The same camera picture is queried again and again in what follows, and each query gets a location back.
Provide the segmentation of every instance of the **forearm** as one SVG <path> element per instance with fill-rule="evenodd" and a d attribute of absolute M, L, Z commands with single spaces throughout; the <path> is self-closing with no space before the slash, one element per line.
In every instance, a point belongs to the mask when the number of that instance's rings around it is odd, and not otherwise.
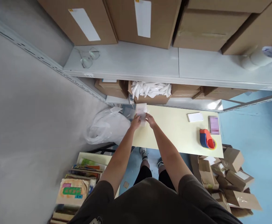
<path fill-rule="evenodd" d="M 176 147 L 167 138 L 160 127 L 155 125 L 153 127 L 153 131 L 166 170 L 171 178 L 174 188 L 178 191 L 180 179 L 186 174 L 192 174 L 192 172 L 183 161 Z"/>
<path fill-rule="evenodd" d="M 122 181 L 123 175 L 127 168 L 127 163 L 131 154 L 131 147 L 133 142 L 135 130 L 129 128 L 126 132 L 123 140 L 113 154 L 106 170 L 100 178 L 100 181 L 108 181 L 114 190 L 114 195 L 116 194 L 120 182 Z"/>

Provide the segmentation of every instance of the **sneaker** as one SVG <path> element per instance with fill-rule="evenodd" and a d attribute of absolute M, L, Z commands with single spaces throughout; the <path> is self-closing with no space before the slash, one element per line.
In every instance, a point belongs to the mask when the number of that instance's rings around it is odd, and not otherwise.
<path fill-rule="evenodd" d="M 157 168 L 160 168 L 160 166 L 164 165 L 162 158 L 159 159 L 157 163 Z"/>
<path fill-rule="evenodd" d="M 140 154 L 142 156 L 142 160 L 147 160 L 148 161 L 148 157 L 147 157 L 147 153 L 146 153 L 146 148 L 140 148 Z"/>

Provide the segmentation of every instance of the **person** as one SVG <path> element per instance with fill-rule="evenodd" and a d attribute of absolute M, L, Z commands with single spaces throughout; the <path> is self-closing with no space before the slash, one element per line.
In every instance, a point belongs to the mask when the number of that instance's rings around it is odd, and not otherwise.
<path fill-rule="evenodd" d="M 146 120 L 162 158 L 158 163 L 159 180 L 152 177 L 146 150 L 142 148 L 141 168 L 134 186 L 114 199 L 127 168 L 134 132 L 141 123 L 136 115 L 94 190 L 68 223 L 241 223 L 191 173 L 154 118 L 146 114 Z"/>

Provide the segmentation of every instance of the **black shorts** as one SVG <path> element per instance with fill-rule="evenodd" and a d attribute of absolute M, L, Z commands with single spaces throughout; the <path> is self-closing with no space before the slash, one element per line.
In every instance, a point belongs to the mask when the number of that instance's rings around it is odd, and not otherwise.
<path fill-rule="evenodd" d="M 136 179 L 134 185 L 139 183 L 140 181 L 144 180 L 147 177 L 152 177 L 151 170 L 147 166 L 142 166 L 140 171 L 139 171 L 139 174 L 137 176 L 137 179 Z M 173 186 L 173 183 L 172 183 L 172 181 L 171 181 L 171 179 L 170 179 L 170 177 L 169 177 L 166 170 L 163 170 L 160 173 L 159 181 L 161 181 L 163 184 L 165 184 L 168 188 L 171 188 L 172 190 L 175 190 L 175 188 Z"/>

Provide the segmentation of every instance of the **light yellow table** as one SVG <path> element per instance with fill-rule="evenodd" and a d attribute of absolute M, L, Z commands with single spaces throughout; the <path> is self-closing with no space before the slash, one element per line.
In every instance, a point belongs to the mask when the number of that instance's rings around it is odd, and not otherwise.
<path fill-rule="evenodd" d="M 147 105 L 147 110 L 179 152 L 223 158 L 221 135 L 212 135 L 217 142 L 215 150 L 206 149 L 200 144 L 199 130 L 209 129 L 208 116 L 217 116 L 218 113 L 151 105 Z M 187 114 L 197 112 L 202 113 L 203 121 L 190 123 Z M 135 131 L 132 145 L 159 149 L 154 132 L 148 123 Z"/>
<path fill-rule="evenodd" d="M 79 163 L 80 159 L 89 159 L 92 160 L 94 162 L 103 164 L 103 165 L 108 165 L 110 160 L 111 160 L 112 156 L 108 156 L 108 155 L 101 155 L 101 154 L 94 154 L 94 153 L 89 153 L 89 152 L 80 152 L 78 159 L 77 159 L 77 164 Z M 115 195 L 115 198 L 118 197 L 119 195 L 119 188 L 117 190 L 117 193 Z"/>

